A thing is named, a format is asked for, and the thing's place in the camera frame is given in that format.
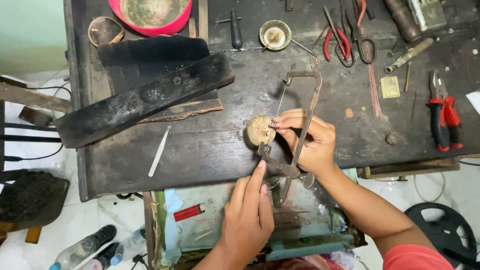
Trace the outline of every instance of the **scissors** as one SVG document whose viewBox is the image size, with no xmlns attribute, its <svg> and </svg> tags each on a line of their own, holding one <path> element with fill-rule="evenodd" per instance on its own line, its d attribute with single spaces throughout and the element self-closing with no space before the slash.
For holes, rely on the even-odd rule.
<svg viewBox="0 0 480 270">
<path fill-rule="evenodd" d="M 347 26 L 348 26 L 348 29 L 350 30 L 350 33 L 351 33 L 351 39 L 352 39 L 352 43 L 355 42 L 357 44 L 357 49 L 359 51 L 359 56 L 360 56 L 360 59 L 363 63 L 369 65 L 369 64 L 372 64 L 373 62 L 375 62 L 375 59 L 377 58 L 377 50 L 376 50 L 376 45 L 375 45 L 375 41 L 369 37 L 362 37 L 361 35 L 361 31 L 360 31 L 360 24 L 361 24 L 361 21 L 363 19 L 363 15 L 365 14 L 365 10 L 366 10 L 366 7 L 367 7 L 367 4 L 365 3 L 365 0 L 356 0 L 357 1 L 357 6 L 358 8 L 360 9 L 360 14 L 358 16 L 358 19 L 357 19 L 357 23 L 352 23 L 354 18 L 357 18 L 356 16 L 356 13 L 355 13 L 355 5 L 354 3 L 352 3 L 353 5 L 351 6 L 352 8 L 349 8 L 346 6 L 346 4 L 344 3 L 344 0 L 340 0 L 340 8 L 342 10 L 342 25 L 345 27 L 344 25 L 344 15 L 345 15 L 345 21 L 347 22 Z M 367 57 L 365 56 L 365 54 L 363 53 L 363 46 L 362 46 L 362 43 L 363 42 L 368 42 L 370 43 L 370 46 L 371 46 L 371 50 L 372 50 L 372 59 L 369 60 L 367 59 Z M 351 55 L 352 55 L 352 63 L 347 63 L 346 61 L 344 61 L 344 59 L 341 59 L 342 57 L 338 57 L 340 59 L 340 61 L 342 62 L 342 64 L 346 67 L 352 67 L 354 64 L 355 64 L 355 55 L 353 53 L 353 50 L 351 50 Z"/>
</svg>

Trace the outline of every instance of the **pliers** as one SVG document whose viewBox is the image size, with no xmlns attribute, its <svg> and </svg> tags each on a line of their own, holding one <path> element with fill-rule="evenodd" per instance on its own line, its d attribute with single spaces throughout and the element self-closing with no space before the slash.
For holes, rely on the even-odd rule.
<svg viewBox="0 0 480 270">
<path fill-rule="evenodd" d="M 432 136 L 440 152 L 463 147 L 463 129 L 460 118 L 453 107 L 456 98 L 449 96 L 438 70 L 430 72 L 430 94 L 427 106 L 432 112 L 430 126 Z"/>
<path fill-rule="evenodd" d="M 335 25 L 334 20 L 330 17 L 330 14 L 326 8 L 324 8 L 325 15 L 328 18 L 329 24 L 330 24 L 330 29 L 327 32 L 327 35 L 325 36 L 324 40 L 324 56 L 325 60 L 328 62 L 331 61 L 332 57 L 330 57 L 330 53 L 328 52 L 328 43 L 330 42 L 330 38 L 332 37 L 332 34 L 335 34 L 335 38 L 338 41 L 338 45 L 340 47 L 340 50 L 342 51 L 342 55 L 345 59 L 345 61 L 348 61 L 348 57 L 350 56 L 350 51 L 351 51 L 351 46 L 350 46 L 350 41 L 348 40 L 347 36 L 343 32 L 342 28 L 339 26 Z"/>
</svg>

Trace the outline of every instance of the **bottle cap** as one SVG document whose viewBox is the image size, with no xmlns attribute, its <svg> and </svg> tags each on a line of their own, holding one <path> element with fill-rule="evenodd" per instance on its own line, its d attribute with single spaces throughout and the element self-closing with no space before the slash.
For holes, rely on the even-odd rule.
<svg viewBox="0 0 480 270">
<path fill-rule="evenodd" d="M 59 262 L 55 262 L 48 268 L 48 270 L 60 270 L 60 268 L 61 268 L 61 264 Z"/>
<path fill-rule="evenodd" d="M 121 259 L 122 259 L 121 254 L 115 254 L 115 256 L 113 256 L 112 259 L 110 260 L 110 264 L 111 265 L 117 265 L 121 262 Z"/>
</svg>

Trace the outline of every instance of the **pink bowl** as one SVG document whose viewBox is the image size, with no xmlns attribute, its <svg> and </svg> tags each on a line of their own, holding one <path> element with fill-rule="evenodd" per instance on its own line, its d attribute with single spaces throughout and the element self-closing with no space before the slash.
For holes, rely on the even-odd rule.
<svg viewBox="0 0 480 270">
<path fill-rule="evenodd" d="M 133 30 L 144 34 L 145 36 L 149 37 L 156 37 L 158 35 L 173 35 L 180 32 L 185 25 L 187 24 L 188 19 L 190 18 L 190 12 L 192 11 L 192 0 L 188 0 L 188 3 L 183 10 L 183 12 L 175 18 L 171 23 L 162 26 L 156 27 L 141 27 L 131 24 L 130 22 L 125 19 L 123 16 L 121 9 L 120 9 L 120 1 L 121 0 L 108 0 L 110 3 L 110 7 L 112 7 L 113 12 L 128 26 L 130 26 Z"/>
</svg>

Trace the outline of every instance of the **pink fabric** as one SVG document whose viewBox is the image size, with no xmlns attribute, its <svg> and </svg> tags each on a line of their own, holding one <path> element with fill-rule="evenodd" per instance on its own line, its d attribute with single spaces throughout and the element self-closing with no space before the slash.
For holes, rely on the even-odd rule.
<svg viewBox="0 0 480 270">
<path fill-rule="evenodd" d="M 384 257 L 384 270 L 453 270 L 440 253 L 422 245 L 397 245 Z"/>
</svg>

